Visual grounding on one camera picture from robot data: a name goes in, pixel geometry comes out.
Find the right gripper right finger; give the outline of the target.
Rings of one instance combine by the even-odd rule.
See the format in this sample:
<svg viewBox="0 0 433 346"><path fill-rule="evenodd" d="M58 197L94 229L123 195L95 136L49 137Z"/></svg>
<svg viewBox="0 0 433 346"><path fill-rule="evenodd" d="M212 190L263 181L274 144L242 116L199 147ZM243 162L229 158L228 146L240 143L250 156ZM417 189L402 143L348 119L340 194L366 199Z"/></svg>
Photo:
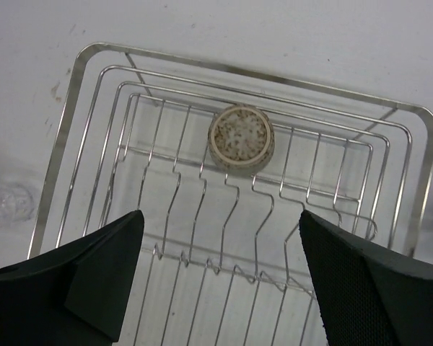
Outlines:
<svg viewBox="0 0 433 346"><path fill-rule="evenodd" d="M433 265L304 210L299 234L329 345L433 345Z"/></svg>

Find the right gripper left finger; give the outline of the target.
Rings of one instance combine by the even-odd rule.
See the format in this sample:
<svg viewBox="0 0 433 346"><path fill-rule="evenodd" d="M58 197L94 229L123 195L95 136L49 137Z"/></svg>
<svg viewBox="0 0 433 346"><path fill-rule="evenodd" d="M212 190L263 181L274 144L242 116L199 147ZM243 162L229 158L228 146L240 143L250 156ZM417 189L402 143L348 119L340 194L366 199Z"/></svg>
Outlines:
<svg viewBox="0 0 433 346"><path fill-rule="evenodd" d="M144 235L135 210L80 239L0 269L0 345L113 345Z"/></svg>

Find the clear glass cup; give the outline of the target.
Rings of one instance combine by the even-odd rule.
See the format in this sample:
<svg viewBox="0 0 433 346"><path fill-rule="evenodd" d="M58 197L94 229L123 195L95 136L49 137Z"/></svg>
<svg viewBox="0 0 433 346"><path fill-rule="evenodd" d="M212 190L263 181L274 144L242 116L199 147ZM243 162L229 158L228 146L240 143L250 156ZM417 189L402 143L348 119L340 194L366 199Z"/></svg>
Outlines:
<svg viewBox="0 0 433 346"><path fill-rule="evenodd" d="M34 196L26 186L0 182L0 228L30 220L34 209Z"/></svg>

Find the beige speckled cup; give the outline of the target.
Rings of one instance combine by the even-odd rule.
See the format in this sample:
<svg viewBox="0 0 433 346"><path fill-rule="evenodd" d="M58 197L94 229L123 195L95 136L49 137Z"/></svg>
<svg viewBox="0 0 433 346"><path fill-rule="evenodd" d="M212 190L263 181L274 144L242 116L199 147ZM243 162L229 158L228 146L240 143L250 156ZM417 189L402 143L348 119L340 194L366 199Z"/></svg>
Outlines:
<svg viewBox="0 0 433 346"><path fill-rule="evenodd" d="M212 120L207 143L218 168L227 174L249 177L264 169L274 155L274 127L258 108L234 105Z"/></svg>

